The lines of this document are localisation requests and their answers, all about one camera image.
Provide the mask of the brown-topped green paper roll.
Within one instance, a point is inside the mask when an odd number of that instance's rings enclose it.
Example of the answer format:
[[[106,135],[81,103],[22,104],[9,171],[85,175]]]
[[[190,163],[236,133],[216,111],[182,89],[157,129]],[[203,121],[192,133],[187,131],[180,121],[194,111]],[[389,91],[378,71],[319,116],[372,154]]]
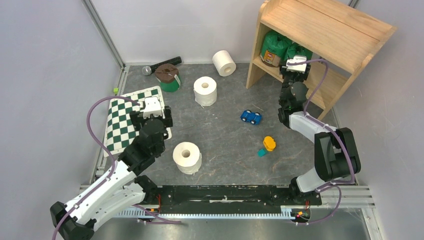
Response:
[[[163,92],[173,93],[181,86],[179,70],[173,64],[161,65],[154,74]]]

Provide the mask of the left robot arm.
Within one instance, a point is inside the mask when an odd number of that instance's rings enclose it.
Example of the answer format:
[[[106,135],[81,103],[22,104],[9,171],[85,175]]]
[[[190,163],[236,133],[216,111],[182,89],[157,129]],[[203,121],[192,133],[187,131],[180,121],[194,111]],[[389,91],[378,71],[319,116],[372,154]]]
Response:
[[[82,193],[66,203],[50,207],[54,225],[52,239],[89,240],[105,222],[121,210],[144,202],[153,203],[157,190],[142,172],[165,151],[168,129],[173,126],[172,109],[160,112],[145,107],[133,111],[131,122],[138,135],[114,159],[111,167]]]

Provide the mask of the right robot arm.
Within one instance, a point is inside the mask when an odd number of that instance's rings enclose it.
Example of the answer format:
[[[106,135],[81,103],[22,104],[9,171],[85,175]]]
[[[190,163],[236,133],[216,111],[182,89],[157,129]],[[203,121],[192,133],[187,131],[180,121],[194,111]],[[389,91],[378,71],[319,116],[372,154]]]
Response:
[[[351,185],[361,170],[353,132],[328,125],[306,111],[308,87],[304,81],[310,64],[280,66],[283,83],[279,94],[278,118],[314,144],[314,166],[295,177],[289,185],[289,199],[302,204],[312,192],[323,192],[331,186]]]

